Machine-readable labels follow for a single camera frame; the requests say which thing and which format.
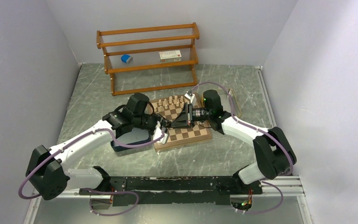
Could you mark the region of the light queen chess piece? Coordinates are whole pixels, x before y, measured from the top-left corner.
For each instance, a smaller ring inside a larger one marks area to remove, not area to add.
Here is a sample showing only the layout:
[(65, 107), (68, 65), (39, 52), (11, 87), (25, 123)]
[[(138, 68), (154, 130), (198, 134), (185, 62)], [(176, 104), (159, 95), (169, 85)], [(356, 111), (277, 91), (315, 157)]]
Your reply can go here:
[(178, 95), (174, 96), (173, 103), (177, 104), (179, 102)]

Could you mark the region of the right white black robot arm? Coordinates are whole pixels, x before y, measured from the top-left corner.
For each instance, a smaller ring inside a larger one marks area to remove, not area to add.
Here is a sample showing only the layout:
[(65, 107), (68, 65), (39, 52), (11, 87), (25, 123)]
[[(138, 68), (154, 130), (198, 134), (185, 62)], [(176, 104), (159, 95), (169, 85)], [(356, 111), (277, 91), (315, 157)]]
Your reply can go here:
[(292, 171), (296, 156), (282, 129), (265, 129), (244, 122), (225, 111), (220, 95), (216, 90), (202, 94), (203, 107), (193, 108), (185, 103), (179, 116), (170, 124), (171, 128), (193, 127), (195, 122), (207, 121), (211, 128), (221, 134), (233, 136), (254, 148), (256, 161), (236, 172), (233, 188), (245, 193), (251, 183), (262, 179), (275, 179), (287, 171)]

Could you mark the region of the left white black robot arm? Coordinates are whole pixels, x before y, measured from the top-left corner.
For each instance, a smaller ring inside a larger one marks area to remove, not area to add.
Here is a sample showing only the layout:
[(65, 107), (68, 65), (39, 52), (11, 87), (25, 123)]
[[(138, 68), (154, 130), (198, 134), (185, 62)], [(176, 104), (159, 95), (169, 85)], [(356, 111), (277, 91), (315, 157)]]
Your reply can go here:
[[(127, 149), (165, 143), (171, 122), (156, 112), (146, 114), (148, 106), (151, 106), (149, 98), (135, 93), (126, 104), (107, 113), (79, 135), (50, 148), (43, 145), (36, 147), (32, 151), (26, 177), (19, 186), (18, 196), (22, 199), (41, 196), (44, 200), (51, 200), (70, 189), (91, 188), (98, 194), (108, 192), (110, 177), (102, 168), (70, 169), (70, 166), (112, 141)], [(147, 130), (151, 141), (137, 145), (118, 141), (119, 136), (130, 133), (133, 128)]]

